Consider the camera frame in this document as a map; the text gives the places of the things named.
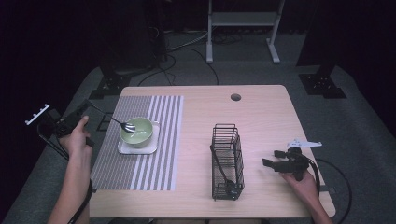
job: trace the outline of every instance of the metal rack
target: metal rack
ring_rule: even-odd
[[[212,198],[236,200],[245,187],[244,163],[238,129],[234,124],[216,124],[212,145]]]
[[[277,12],[213,12],[212,0],[209,0],[206,62],[213,63],[212,29],[214,26],[273,26],[271,38],[267,38],[266,42],[273,62],[280,63],[274,42],[284,5],[285,0],[280,0]]]

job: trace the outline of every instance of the placemat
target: placemat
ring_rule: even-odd
[[[117,150],[120,125],[111,120],[92,169],[95,189],[174,190],[183,96],[121,96],[113,117],[143,117],[161,124],[158,149],[149,155]]]

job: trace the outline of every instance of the stand base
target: stand base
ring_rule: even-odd
[[[329,77],[319,77],[316,74],[300,74],[308,95],[323,95],[326,99],[347,98],[341,88],[337,88]]]

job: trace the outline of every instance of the bowl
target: bowl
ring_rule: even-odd
[[[136,148],[148,145],[153,129],[151,121],[145,118],[133,118],[128,120],[127,123],[133,124],[135,131],[133,133],[127,133],[123,129],[120,129],[122,141]]]

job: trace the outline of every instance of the utensil holder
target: utensil holder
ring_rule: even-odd
[[[237,200],[245,186],[241,141],[234,124],[216,124],[212,145],[212,198]]]

